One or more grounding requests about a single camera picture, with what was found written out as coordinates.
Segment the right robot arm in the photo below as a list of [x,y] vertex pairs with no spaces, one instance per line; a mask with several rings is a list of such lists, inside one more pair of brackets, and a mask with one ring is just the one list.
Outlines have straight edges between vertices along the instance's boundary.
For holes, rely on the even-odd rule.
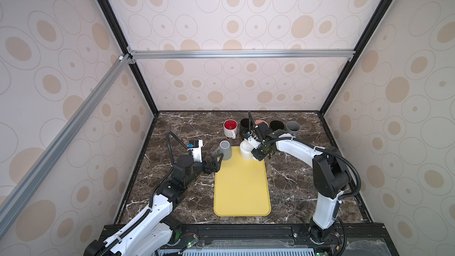
[[333,230],[342,199],[351,196],[345,193],[352,180],[347,161],[337,148],[321,148],[282,130],[249,134],[246,141],[252,146],[251,154],[258,161],[280,151],[311,166],[318,198],[309,236],[315,244],[323,244]]

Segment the peach and cream mug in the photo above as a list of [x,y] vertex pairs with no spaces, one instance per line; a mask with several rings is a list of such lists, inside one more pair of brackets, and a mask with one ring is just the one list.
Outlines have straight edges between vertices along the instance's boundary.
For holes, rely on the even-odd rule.
[[265,125],[266,127],[268,127],[268,123],[264,120],[256,120],[255,121],[255,125],[256,126],[259,126],[259,125]]

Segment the white ribbed mug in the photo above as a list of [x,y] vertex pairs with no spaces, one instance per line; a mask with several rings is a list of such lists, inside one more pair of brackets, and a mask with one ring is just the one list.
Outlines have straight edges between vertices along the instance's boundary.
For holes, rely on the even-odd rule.
[[243,140],[239,146],[240,155],[246,161],[258,161],[252,154],[254,149],[255,148],[247,140]]

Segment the black mug white rim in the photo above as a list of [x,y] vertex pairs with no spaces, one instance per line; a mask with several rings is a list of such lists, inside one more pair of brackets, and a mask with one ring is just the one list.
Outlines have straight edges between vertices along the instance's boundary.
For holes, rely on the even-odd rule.
[[251,121],[249,118],[244,118],[240,121],[240,137],[242,139],[248,139],[250,133],[251,133]]

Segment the large grey mug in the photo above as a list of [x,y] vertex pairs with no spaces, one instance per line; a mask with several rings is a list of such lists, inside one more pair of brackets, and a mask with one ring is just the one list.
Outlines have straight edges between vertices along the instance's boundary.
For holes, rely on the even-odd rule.
[[286,132],[294,137],[298,137],[300,128],[301,128],[300,124],[295,121],[288,121],[285,125]]

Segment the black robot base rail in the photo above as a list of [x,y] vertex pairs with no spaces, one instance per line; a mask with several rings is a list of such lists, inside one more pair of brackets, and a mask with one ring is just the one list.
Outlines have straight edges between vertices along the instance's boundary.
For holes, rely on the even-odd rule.
[[[180,238],[195,233],[199,242],[183,250]],[[152,256],[396,256],[384,224],[336,224],[323,244],[311,241],[304,224],[180,225],[170,243]]]

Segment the black mug white base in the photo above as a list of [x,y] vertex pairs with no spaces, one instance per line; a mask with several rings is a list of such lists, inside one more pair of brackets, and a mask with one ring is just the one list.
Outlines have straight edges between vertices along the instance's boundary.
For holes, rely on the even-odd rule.
[[281,122],[279,120],[273,120],[270,122],[270,129],[272,131],[285,130],[285,125],[283,122]]

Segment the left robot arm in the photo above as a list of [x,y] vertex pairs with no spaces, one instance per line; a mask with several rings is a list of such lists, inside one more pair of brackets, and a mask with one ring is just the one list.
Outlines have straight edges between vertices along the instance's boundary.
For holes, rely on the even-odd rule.
[[223,158],[221,153],[198,162],[188,154],[179,156],[153,190],[149,205],[105,241],[94,240],[87,246],[84,255],[151,256],[173,235],[173,230],[163,220],[184,200],[188,186],[202,173],[220,170]]

